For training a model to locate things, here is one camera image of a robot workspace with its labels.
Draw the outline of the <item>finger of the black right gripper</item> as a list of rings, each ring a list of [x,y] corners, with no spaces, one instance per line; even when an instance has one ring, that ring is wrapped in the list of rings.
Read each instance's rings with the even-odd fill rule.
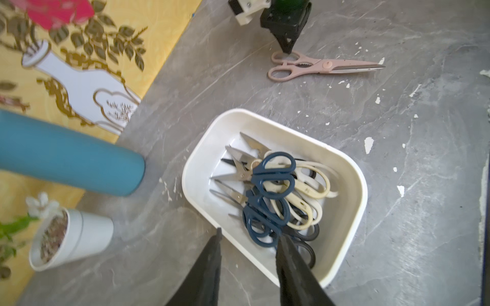
[[[297,29],[289,29],[288,31],[272,29],[271,33],[277,39],[282,52],[285,54],[291,54],[297,41]]]

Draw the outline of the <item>dark teal scissors back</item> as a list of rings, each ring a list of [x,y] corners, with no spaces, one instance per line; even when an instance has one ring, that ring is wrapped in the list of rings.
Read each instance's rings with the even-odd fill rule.
[[[246,168],[240,161],[242,154],[239,150],[231,146],[226,147],[228,153],[232,156],[237,172],[225,175],[211,177],[217,181],[241,181],[251,182],[259,193],[266,198],[279,200],[289,195],[296,186],[296,179],[293,175],[296,170],[296,160],[286,152],[274,152],[266,158],[259,161],[256,166],[248,163]],[[265,188],[266,182],[282,182],[287,188],[281,193],[269,191]]]

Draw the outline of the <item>small teal scissors front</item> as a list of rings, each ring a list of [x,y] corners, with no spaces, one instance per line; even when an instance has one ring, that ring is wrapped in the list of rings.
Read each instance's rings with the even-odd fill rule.
[[[267,218],[259,209],[250,204],[246,195],[227,186],[222,193],[216,190],[210,190],[210,192],[241,207],[242,220],[252,237],[265,238],[269,235],[271,227]]]

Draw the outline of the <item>white plastic storage box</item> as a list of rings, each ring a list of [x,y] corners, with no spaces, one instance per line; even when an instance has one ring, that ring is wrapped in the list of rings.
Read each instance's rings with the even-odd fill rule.
[[[221,228],[223,235],[274,284],[279,283],[276,251],[256,245],[244,224],[230,217],[239,212],[238,207],[210,192],[215,186],[210,178],[228,172],[220,162],[226,145],[245,149],[241,133],[273,150],[284,150],[327,167],[327,176],[338,196],[321,201],[324,216],[320,234],[311,244],[316,253],[312,273],[321,287],[327,287],[346,256],[366,209],[368,188],[361,169],[342,151],[245,109],[226,111],[211,123],[185,164],[182,190],[186,199],[214,227]]]

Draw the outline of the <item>pink scissors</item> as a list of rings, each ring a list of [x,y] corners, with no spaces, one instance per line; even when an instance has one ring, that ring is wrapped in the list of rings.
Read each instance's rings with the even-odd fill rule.
[[[350,74],[378,71],[384,65],[375,62],[349,59],[314,59],[296,51],[286,54],[275,52],[271,61],[277,66],[271,68],[267,76],[275,82],[286,82],[311,74]]]

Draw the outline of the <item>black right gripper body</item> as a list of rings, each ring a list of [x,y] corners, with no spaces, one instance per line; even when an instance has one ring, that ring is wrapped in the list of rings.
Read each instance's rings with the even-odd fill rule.
[[[260,26],[274,35],[297,38],[305,27],[312,8],[308,0],[276,0],[260,16]]]

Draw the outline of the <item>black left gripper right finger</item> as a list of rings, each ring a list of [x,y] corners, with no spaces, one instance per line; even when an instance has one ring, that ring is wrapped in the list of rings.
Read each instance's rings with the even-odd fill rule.
[[[281,305],[334,306],[289,237],[279,239],[276,271]]]

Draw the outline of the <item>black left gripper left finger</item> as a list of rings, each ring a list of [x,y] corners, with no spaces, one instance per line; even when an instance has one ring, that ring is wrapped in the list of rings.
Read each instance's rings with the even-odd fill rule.
[[[218,305],[222,238],[218,228],[167,305]]]

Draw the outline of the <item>dark teal scissors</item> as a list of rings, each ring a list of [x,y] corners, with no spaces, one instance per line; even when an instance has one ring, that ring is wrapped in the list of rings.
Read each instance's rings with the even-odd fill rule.
[[[296,179],[293,175],[296,170],[296,160],[286,152],[274,152],[266,158],[259,161],[256,166],[248,163],[246,168],[240,161],[242,154],[239,150],[231,146],[226,147],[228,153],[232,156],[237,172],[225,175],[211,177],[217,181],[241,181],[251,182],[259,193],[266,198],[279,200],[289,195],[296,186]],[[282,182],[287,188],[281,193],[269,191],[265,188],[266,182]]]
[[[256,195],[253,189],[241,193],[217,179],[215,183],[226,196],[242,207],[242,220],[252,241],[260,247],[277,248],[282,235],[281,228],[288,221],[273,214],[263,197]]]

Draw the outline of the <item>cream white kitchen scissors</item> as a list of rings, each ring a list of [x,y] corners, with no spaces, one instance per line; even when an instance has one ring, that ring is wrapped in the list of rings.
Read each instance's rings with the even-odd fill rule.
[[[284,224],[294,230],[306,230],[318,224],[323,216],[319,199],[334,198],[330,180],[320,170],[322,164],[297,160],[286,152],[269,149],[255,158],[226,146],[237,172],[217,180],[250,182],[259,195],[268,198]]]

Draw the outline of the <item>black scissors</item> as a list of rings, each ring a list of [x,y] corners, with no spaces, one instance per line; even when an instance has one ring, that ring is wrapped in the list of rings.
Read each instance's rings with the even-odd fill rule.
[[[256,187],[252,187],[254,193],[259,195]],[[309,254],[306,262],[310,269],[316,264],[316,254],[309,242],[314,241],[320,234],[320,227],[313,218],[314,213],[308,204],[302,201],[297,205],[295,199],[265,200],[267,208],[279,218],[288,221],[281,228],[282,235],[290,237],[298,251],[305,251]]]

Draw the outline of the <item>white handled scissors front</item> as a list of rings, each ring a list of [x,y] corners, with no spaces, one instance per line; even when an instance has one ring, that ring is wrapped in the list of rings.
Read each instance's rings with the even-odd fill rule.
[[[246,168],[249,168],[248,163],[256,166],[260,160],[274,153],[258,140],[244,133],[241,133],[241,136],[251,149],[257,150],[259,153],[258,158],[242,153]],[[293,173],[296,179],[294,191],[299,192],[303,198],[307,200],[320,200],[323,198],[335,198],[339,195],[339,192],[331,190],[330,180],[324,173],[327,167],[320,163],[304,161],[302,159],[296,159],[296,163],[296,170]]]

